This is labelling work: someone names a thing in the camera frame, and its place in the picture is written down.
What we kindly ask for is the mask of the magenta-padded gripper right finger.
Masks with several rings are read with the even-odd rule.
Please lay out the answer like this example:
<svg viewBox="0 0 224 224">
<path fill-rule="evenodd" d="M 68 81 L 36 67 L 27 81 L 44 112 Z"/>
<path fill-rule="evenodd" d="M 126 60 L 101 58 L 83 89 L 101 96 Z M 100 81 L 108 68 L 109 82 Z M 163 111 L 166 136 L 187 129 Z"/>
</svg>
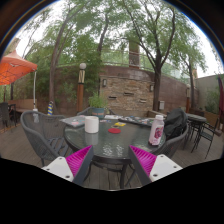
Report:
<svg viewBox="0 0 224 224">
<path fill-rule="evenodd" d="M 181 170 L 181 167 L 164 154 L 158 156 L 138 147 L 129 146 L 129 157 L 143 186 Z"/>
</svg>

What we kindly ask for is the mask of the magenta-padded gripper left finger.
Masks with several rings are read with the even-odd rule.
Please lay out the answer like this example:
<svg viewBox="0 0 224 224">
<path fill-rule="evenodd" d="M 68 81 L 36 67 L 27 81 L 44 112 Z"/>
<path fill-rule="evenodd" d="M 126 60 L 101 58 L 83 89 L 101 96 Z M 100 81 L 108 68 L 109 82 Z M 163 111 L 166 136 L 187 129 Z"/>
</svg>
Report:
<svg viewBox="0 0 224 224">
<path fill-rule="evenodd" d="M 93 146 L 87 146 L 68 157 L 57 157 L 43 170 L 81 186 L 93 158 Z"/>
</svg>

